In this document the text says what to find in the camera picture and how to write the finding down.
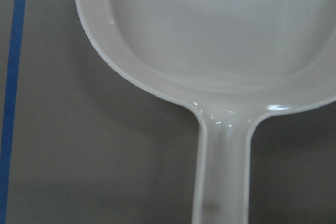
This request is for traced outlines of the beige plastic dustpan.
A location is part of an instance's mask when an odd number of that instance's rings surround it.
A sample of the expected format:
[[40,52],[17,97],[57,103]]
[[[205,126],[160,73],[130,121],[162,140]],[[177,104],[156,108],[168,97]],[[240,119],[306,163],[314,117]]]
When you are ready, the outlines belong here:
[[335,0],[75,0],[99,56],[200,124],[192,223],[247,223],[251,138],[335,101]]

